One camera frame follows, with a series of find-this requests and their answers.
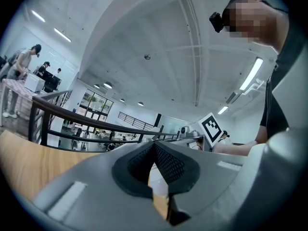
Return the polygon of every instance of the black metal railing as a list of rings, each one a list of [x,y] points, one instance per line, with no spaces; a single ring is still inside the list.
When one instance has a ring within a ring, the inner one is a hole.
[[[169,139],[177,138],[177,134],[169,134],[169,133],[158,133],[122,127],[98,120],[91,119],[89,117],[79,115],[77,113],[71,112],[63,108],[66,101],[69,99],[71,91],[64,92],[53,92],[43,95],[34,96],[32,101],[31,113],[30,113],[30,121],[29,121],[29,134],[28,139],[35,143],[40,143],[44,146],[49,146],[51,148],[61,149],[59,147],[54,147],[48,145],[48,135],[55,135],[61,138],[72,139],[76,141],[82,142],[94,142],[94,143],[116,143],[116,144],[125,144],[125,143],[140,143],[144,135],[153,135],[156,137],[166,136]],[[113,132],[123,132],[129,134],[139,135],[138,140],[133,141],[117,141],[117,140],[100,140],[100,139],[88,139],[83,137],[77,137],[74,135],[65,134],[62,132],[57,132],[51,129],[51,123],[55,117],[63,118],[70,122],[74,122],[77,124],[81,124],[87,127],[94,127],[98,129],[105,129]],[[143,125],[143,128],[149,128],[150,126]]]
[[[141,130],[146,130],[146,131],[149,131],[151,130],[152,128],[154,128],[153,125],[149,124],[149,123],[146,123],[146,122],[143,122],[143,121],[140,121],[136,118],[133,118],[123,112],[120,112],[119,115],[118,115],[118,118],[131,124],[133,127],[136,127],[138,129],[141,129]]]

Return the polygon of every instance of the floor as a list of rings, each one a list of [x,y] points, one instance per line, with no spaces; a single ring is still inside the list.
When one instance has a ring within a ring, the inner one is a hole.
[[[2,94],[2,85],[0,85],[0,95]],[[9,92],[9,104],[11,100],[12,92]],[[18,98],[16,108],[19,109],[21,99]],[[2,117],[2,127],[0,127],[0,134],[4,130],[8,130],[24,139],[28,139],[28,127],[29,127],[29,117],[32,102],[23,100],[21,106],[21,112],[16,119],[8,117]]]
[[[62,128],[61,130],[62,133],[64,134],[69,134],[69,135],[73,135],[73,133],[71,132],[70,129],[67,129],[67,132],[65,131],[64,128]],[[98,139],[94,133],[89,133],[89,139]],[[63,148],[63,149],[72,149],[72,140],[71,139],[66,139],[66,138],[60,138],[60,145],[59,148]],[[76,148],[76,151],[89,151],[89,152],[105,152],[106,148],[104,148],[103,144],[101,144],[101,146],[98,145],[98,143],[93,143],[93,142],[89,142],[88,143],[88,147],[86,144],[86,148],[81,148],[81,144],[82,142],[80,141],[79,143],[74,143],[74,146]]]

